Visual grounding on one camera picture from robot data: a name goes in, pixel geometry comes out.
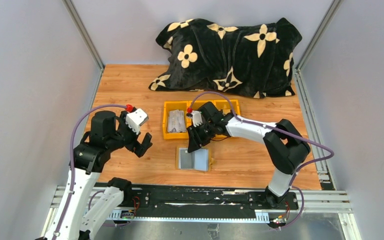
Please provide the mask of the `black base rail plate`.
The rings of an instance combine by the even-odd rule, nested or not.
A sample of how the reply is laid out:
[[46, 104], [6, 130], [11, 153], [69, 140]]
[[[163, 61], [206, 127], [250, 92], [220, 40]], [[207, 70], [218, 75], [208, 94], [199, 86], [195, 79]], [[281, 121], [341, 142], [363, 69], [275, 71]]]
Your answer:
[[137, 217], [168, 219], [252, 219], [256, 211], [298, 210], [294, 192], [280, 202], [264, 189], [134, 184], [120, 207], [138, 205]]

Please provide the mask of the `aluminium frame post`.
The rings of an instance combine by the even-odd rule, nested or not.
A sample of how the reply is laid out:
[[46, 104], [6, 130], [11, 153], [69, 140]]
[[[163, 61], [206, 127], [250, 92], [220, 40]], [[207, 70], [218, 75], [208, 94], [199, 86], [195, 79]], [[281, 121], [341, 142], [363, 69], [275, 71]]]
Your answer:
[[303, 55], [301, 59], [296, 64], [296, 71], [301, 71], [305, 65], [307, 64], [309, 58], [311, 57], [312, 52], [314, 51], [316, 45], [318, 44], [320, 38], [323, 36], [324, 32], [326, 31], [327, 27], [329, 26], [330, 22], [334, 18], [336, 12], [338, 11], [339, 7], [343, 3], [343, 0], [333, 0], [329, 8], [327, 9], [325, 15], [323, 16], [320, 24], [318, 25], [313, 37], [309, 41], [308, 46], [306, 47], [305, 51], [303, 52]]
[[77, 8], [72, 0], [62, 0], [66, 10], [68, 11], [68, 14], [70, 15], [74, 25], [76, 26], [78, 32], [80, 33], [86, 47], [88, 48], [95, 64], [100, 69], [101, 72], [105, 69], [105, 64], [95, 46], [93, 43], [93, 40], [91, 36], [88, 33], [88, 30], [85, 26], [85, 24], [82, 21], [82, 18], [77, 11]]

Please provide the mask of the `black floral blanket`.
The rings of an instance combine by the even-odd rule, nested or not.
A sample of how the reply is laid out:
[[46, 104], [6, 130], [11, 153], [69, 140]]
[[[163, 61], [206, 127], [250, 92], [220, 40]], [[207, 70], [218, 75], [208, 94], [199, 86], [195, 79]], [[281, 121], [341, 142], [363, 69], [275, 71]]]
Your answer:
[[156, 37], [169, 52], [168, 69], [148, 88], [254, 99], [293, 96], [294, 49], [301, 40], [286, 18], [254, 26], [221, 26], [202, 18], [172, 22]]

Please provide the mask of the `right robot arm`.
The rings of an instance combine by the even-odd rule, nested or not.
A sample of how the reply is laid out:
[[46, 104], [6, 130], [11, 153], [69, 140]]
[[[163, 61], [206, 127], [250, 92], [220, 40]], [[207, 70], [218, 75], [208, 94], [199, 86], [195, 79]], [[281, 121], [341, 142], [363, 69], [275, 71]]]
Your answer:
[[250, 120], [233, 109], [223, 113], [210, 101], [198, 109], [189, 107], [186, 112], [191, 119], [191, 125], [186, 129], [189, 153], [208, 145], [217, 135], [264, 144], [274, 165], [274, 173], [264, 190], [262, 201], [273, 208], [284, 202], [298, 167], [311, 152], [309, 144], [289, 120]]

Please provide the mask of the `aluminium frame post right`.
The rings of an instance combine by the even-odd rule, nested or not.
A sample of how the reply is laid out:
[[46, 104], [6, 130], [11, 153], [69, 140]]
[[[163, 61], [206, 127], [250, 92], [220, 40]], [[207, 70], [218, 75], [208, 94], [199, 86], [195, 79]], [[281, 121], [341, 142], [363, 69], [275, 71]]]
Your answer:
[[318, 25], [313, 37], [309, 41], [308, 46], [306, 47], [305, 51], [303, 52], [303, 55], [301, 59], [296, 64], [296, 71], [301, 71], [305, 65], [307, 64], [309, 58], [311, 57], [312, 52], [314, 51], [316, 45], [318, 44], [320, 38], [323, 36], [324, 32], [326, 31], [327, 27], [329, 26], [330, 22], [334, 18], [336, 12], [338, 11], [339, 7], [343, 3], [343, 0], [333, 0], [329, 8], [327, 9], [325, 15], [323, 16], [320, 24]]

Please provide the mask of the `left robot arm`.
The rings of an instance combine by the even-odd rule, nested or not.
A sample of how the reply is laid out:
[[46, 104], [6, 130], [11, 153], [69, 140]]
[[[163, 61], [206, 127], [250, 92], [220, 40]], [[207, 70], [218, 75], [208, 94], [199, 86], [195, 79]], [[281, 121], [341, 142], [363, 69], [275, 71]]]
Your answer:
[[95, 204], [86, 209], [92, 190], [114, 151], [125, 148], [140, 158], [153, 145], [150, 133], [145, 134], [142, 142], [138, 141], [148, 114], [131, 105], [121, 108], [120, 114], [104, 110], [103, 106], [94, 108], [90, 130], [77, 146], [70, 143], [66, 187], [43, 240], [93, 240], [117, 206], [138, 204], [132, 183], [114, 177]]

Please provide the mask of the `aluminium frame post left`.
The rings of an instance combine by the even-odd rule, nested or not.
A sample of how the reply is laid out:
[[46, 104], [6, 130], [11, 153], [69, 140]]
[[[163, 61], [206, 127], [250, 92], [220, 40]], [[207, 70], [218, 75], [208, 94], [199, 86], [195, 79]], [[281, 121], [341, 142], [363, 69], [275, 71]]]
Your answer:
[[70, 15], [74, 25], [76, 26], [78, 32], [80, 33], [86, 47], [88, 48], [95, 64], [100, 69], [101, 72], [105, 69], [105, 64], [95, 46], [93, 43], [93, 40], [91, 36], [88, 33], [88, 30], [85, 26], [85, 24], [82, 21], [82, 18], [77, 11], [77, 8], [72, 0], [62, 0], [66, 10], [68, 11], [68, 14]]

